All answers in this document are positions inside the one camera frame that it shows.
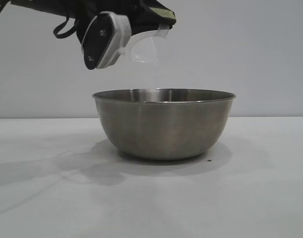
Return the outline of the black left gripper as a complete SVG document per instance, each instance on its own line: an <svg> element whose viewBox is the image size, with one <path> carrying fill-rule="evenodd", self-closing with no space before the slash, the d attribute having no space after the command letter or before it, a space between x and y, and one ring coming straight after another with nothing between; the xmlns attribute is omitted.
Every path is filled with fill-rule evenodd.
<svg viewBox="0 0 303 238"><path fill-rule="evenodd" d="M77 0L73 11L83 47L124 47L133 35L160 25L171 29L177 21L175 13L157 0Z"/></svg>

